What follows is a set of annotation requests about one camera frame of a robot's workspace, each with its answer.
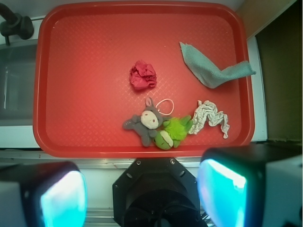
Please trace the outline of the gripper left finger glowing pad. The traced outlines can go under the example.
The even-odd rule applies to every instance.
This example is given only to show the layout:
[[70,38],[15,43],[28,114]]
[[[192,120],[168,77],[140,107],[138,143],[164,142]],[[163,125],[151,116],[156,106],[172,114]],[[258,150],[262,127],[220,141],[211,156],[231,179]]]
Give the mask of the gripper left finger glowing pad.
[[0,169],[2,227],[82,227],[87,203],[85,177],[73,162]]

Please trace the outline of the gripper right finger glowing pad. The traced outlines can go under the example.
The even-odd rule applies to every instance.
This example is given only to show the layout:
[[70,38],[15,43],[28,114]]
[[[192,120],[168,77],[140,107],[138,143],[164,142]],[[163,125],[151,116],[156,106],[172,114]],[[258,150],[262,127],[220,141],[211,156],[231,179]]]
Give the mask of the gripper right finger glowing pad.
[[210,148],[201,158],[197,189],[217,227],[300,227],[303,148],[283,143]]

